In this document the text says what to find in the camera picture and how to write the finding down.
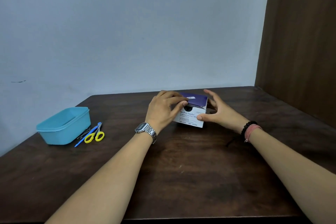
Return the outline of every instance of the white wall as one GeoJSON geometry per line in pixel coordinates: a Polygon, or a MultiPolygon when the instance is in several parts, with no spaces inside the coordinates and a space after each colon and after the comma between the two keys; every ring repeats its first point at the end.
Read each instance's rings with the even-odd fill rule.
{"type": "Polygon", "coordinates": [[[254,85],[266,1],[0,0],[0,155],[90,95],[254,85]]]}

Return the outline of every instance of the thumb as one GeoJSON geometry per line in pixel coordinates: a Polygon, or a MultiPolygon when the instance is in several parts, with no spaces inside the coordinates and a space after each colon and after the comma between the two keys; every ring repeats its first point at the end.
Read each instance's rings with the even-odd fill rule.
{"type": "Polygon", "coordinates": [[[174,109],[171,111],[171,115],[175,118],[176,115],[182,110],[183,107],[185,107],[188,104],[187,101],[181,101],[179,102],[174,109]]]}
{"type": "Polygon", "coordinates": [[[215,117],[214,114],[199,114],[197,115],[197,119],[201,121],[210,121],[210,122],[215,122],[215,117]]]}

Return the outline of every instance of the wall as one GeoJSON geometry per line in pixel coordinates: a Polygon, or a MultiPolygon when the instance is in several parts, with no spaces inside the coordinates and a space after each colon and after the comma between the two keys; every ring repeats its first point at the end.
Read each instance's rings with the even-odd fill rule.
{"type": "Polygon", "coordinates": [[[36,124],[90,95],[253,85],[266,0],[0,6],[4,153],[36,124]]]}
{"type": "Polygon", "coordinates": [[[268,0],[256,86],[336,128],[336,0],[268,0]]]}

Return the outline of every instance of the forearm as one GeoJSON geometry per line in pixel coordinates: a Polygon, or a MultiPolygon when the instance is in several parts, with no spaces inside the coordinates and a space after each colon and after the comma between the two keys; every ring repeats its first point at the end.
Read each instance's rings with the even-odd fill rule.
{"type": "Polygon", "coordinates": [[[145,155],[153,142],[136,134],[83,184],[46,222],[119,224],[131,198],[145,155]]]}
{"type": "Polygon", "coordinates": [[[336,175],[287,147],[261,129],[250,142],[270,165],[313,223],[336,219],[336,175]]]}

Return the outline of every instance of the hand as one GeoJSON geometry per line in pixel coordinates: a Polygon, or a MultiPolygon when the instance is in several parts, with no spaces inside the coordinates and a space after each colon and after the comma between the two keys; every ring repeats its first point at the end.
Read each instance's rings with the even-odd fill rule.
{"type": "Polygon", "coordinates": [[[204,90],[204,92],[213,97],[214,100],[208,98],[207,107],[216,110],[216,113],[199,114],[197,119],[202,121],[215,122],[240,134],[249,120],[229,107],[216,93],[212,92],[211,90],[204,90]]]}
{"type": "Polygon", "coordinates": [[[175,91],[161,90],[149,103],[145,122],[149,123],[158,135],[188,104],[188,99],[175,91]],[[173,110],[170,106],[177,104],[173,110]]]}

